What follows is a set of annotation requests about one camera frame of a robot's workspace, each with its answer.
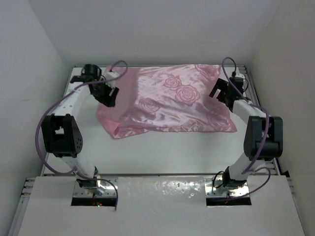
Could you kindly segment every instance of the pink pillowcase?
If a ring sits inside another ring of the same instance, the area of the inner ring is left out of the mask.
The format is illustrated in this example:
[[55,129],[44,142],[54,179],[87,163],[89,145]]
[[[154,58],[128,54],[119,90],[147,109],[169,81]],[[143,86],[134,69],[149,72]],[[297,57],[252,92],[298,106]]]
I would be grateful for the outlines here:
[[220,71],[202,64],[130,68],[116,82],[116,106],[99,104],[96,116],[114,139],[150,130],[236,132],[229,110],[209,97]]

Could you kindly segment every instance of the robotic arm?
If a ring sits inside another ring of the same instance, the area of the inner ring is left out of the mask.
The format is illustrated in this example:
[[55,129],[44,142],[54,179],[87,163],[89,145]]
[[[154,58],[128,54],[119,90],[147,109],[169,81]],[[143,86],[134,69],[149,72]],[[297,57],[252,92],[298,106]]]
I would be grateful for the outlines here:
[[98,195],[103,194],[106,183],[100,180],[82,179],[77,175],[79,173],[90,179],[100,178],[97,168],[80,154],[83,138],[76,118],[82,104],[90,94],[107,107],[115,106],[119,89],[110,82],[95,84],[93,82],[113,80],[117,77],[119,77],[117,72],[109,71],[102,76],[102,71],[98,66],[85,65],[81,75],[71,79],[66,94],[83,83],[89,83],[89,86],[82,86],[75,90],[74,94],[62,102],[51,115],[45,117],[41,125],[46,151],[53,153],[74,170],[80,187]]
[[[235,74],[230,78],[230,81],[242,94],[244,93],[244,79],[243,74]],[[220,93],[217,99],[247,124],[244,152],[233,165],[226,168],[222,175],[222,186],[234,189],[243,186],[250,173],[262,165],[264,161],[271,161],[273,158],[281,156],[283,150],[283,121],[280,117],[269,117],[266,142],[251,170],[245,171],[252,163],[262,141],[265,132],[266,114],[253,107],[251,101],[242,99],[235,88],[222,79],[218,79],[209,96],[213,97],[218,89],[220,89]]]

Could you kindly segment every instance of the white wall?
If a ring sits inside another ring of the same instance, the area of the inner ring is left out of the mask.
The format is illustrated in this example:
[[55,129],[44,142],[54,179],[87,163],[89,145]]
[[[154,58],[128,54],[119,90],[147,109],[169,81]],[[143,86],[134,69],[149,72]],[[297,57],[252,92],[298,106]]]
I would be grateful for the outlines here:
[[0,236],[7,234],[26,177],[40,174],[34,131],[61,97],[69,71],[26,0],[0,7]]
[[283,0],[251,71],[261,103],[283,118],[283,155],[307,235],[315,234],[315,1]]
[[69,64],[248,63],[280,0],[29,0]]

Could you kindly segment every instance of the white board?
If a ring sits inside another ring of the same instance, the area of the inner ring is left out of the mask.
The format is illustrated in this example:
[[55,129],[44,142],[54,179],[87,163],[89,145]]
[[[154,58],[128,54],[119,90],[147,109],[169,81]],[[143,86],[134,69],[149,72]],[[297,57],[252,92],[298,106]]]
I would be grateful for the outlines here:
[[[266,176],[250,176],[250,190]],[[19,236],[303,236],[285,176],[252,206],[206,207],[203,177],[121,177],[113,207],[70,206],[74,177],[37,177]]]

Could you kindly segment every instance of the pink satin cloth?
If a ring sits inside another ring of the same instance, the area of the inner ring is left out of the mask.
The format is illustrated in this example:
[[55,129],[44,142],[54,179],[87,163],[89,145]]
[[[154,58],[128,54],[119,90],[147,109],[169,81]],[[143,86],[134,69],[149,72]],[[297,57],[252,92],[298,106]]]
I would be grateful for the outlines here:
[[209,97],[220,71],[202,64],[130,68],[116,82],[116,106],[99,104],[96,116],[114,139],[150,130],[236,132],[229,110]]

